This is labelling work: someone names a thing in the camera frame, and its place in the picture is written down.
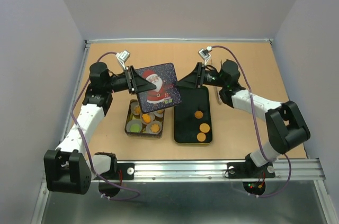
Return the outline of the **orange swirl cookie top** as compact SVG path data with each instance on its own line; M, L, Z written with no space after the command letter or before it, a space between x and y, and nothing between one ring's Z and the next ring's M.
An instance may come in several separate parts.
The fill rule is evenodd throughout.
M134 108L134 112L135 112L136 114L140 114L140 113L141 113L140 107L139 107L139 106L136 106L136 107Z

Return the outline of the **orange flower cookie bottom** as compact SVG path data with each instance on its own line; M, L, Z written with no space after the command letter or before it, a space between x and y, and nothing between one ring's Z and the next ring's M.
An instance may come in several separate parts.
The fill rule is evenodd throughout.
M158 133L159 130L160 130L160 126L158 124L154 123L150 126L150 130L151 130L152 133Z

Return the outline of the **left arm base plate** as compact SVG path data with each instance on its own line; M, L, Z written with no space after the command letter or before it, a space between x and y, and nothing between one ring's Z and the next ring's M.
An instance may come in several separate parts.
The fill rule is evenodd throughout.
M108 180L126 180L130 181L134 179L135 164L134 163L118 163L116 171L108 171L101 176Z

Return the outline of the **orange fish cookie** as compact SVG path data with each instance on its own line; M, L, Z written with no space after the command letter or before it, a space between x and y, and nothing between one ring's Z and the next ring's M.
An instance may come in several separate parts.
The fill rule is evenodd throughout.
M150 124L152 122L153 118L150 114L142 114L141 120L142 120L142 123L144 123L144 124Z

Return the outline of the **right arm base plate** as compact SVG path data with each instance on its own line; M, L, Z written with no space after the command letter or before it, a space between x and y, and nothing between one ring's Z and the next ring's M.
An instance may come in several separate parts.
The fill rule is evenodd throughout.
M227 167L225 176L229 179L255 180L264 177L275 178L275 172L272 163L257 167L245 162L233 162Z

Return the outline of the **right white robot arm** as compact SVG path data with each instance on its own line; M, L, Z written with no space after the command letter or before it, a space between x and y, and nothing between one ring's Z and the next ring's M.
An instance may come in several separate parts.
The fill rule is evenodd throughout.
M310 131L295 102L271 101L251 93L249 87L242 87L238 82L239 68L232 60L223 62L220 70L199 62L177 85L185 88L199 88L203 85L220 87L219 96L224 104L246 111L254 119L266 123L267 143L259 143L257 151L248 154L243 163L235 164L232 168L236 175L256 176L264 165L274 162L277 157L310 139Z

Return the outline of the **green round cookie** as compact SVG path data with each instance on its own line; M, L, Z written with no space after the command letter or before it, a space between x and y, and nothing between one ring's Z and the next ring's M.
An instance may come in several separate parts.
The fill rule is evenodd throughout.
M130 132L139 133L140 132L140 125L139 124L132 124L130 126Z

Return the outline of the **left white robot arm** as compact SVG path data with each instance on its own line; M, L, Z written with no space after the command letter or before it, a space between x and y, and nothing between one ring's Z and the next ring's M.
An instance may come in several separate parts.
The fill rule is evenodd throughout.
M113 101L113 93L128 90L138 94L154 90L156 85L142 78L133 67L118 75L110 74L104 62L90 66L89 85L81 110L72 117L74 125L54 150L44 155L47 188L53 192L85 194L91 180L120 176L117 158L112 153L91 155L89 142Z

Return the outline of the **gold tin lid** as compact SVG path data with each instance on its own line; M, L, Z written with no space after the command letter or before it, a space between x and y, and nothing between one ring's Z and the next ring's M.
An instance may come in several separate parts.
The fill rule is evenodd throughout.
M142 78L156 86L155 89L137 94L142 113L152 113L179 105L182 97L177 87L174 65L169 62L137 69Z

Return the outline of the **metal tongs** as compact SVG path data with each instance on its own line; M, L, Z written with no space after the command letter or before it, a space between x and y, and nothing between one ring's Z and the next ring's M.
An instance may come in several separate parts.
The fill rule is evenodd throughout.
M214 92L215 92L215 95L216 95L216 99L217 99L218 104L219 104L219 105L222 105L223 102L222 102L222 100L221 100L221 98L220 98L218 88L217 88L216 86L214 86L213 89L214 89Z

